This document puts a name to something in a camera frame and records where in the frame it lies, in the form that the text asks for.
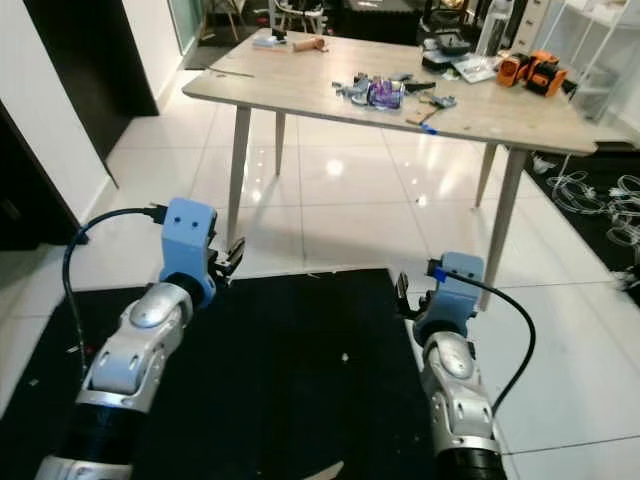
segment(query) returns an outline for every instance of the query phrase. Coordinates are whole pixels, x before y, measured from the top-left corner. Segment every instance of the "black rug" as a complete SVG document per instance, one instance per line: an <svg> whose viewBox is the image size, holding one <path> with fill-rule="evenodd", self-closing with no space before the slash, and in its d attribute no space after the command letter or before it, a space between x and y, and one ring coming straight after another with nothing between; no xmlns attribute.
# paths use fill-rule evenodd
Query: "black rug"
<svg viewBox="0 0 640 480"><path fill-rule="evenodd" d="M143 288L78 295L95 352ZM0 478L31 480L77 393L66 304L0 421ZM234 282L171 357L135 479L433 478L427 400L386 270Z"/></svg>
<svg viewBox="0 0 640 480"><path fill-rule="evenodd" d="M556 166L544 174L533 171L533 163L527 163L526 171L542 191L551 198L553 187L547 185L547 178L560 173L564 156L543 155L544 160ZM597 198L608 201L609 189L616 186L621 175L640 177L640 151L628 143L599 143L598 151L588 157L572 157L565 174L575 171L587 172L584 182L595 189ZM611 220L606 215L582 215L568 212L556 205L556 208L571 223L584 241L611 271L621 271L633 265L633 249L623 247L610 241L607 230L611 228ZM633 300L640 305L640 288L629 291Z"/></svg>

